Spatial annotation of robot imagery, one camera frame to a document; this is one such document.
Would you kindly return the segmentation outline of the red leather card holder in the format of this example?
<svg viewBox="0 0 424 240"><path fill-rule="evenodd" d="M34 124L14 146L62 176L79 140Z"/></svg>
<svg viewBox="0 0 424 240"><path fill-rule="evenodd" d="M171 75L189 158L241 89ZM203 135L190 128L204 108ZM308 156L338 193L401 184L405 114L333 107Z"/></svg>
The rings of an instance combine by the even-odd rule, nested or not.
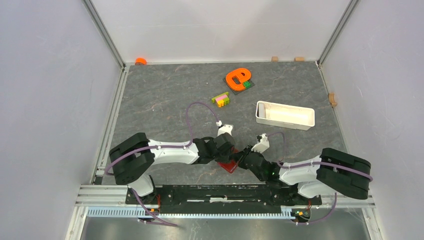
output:
<svg viewBox="0 0 424 240"><path fill-rule="evenodd" d="M243 156L243 152L237 149L234 149L231 155L229 156L228 162L218 162L217 164L226 170L228 173L232 174L238 167L239 161Z"/></svg>

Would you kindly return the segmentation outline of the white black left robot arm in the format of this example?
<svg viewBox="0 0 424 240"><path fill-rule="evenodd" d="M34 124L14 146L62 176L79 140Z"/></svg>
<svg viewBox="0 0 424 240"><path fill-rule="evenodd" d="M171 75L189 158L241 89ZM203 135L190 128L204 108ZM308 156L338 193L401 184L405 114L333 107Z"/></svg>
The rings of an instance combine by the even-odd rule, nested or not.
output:
<svg viewBox="0 0 424 240"><path fill-rule="evenodd" d="M146 174L151 166L173 163L206 165L212 161L229 163L234 146L234 138L227 132L187 142L155 141L139 132L109 151L110 165L105 173L112 170L117 185L129 186L140 200L151 204L157 198L153 179Z"/></svg>

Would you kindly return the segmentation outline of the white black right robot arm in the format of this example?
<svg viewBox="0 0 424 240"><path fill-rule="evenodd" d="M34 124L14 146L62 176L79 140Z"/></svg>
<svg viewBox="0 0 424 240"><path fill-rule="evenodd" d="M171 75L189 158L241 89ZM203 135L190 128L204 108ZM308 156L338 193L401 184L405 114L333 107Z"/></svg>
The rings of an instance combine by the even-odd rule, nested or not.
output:
<svg viewBox="0 0 424 240"><path fill-rule="evenodd" d="M373 181L369 161L329 147L309 160L295 163L271 162L250 149L231 157L239 168L251 171L269 187L289 187L289 199L295 204L327 194L366 200Z"/></svg>

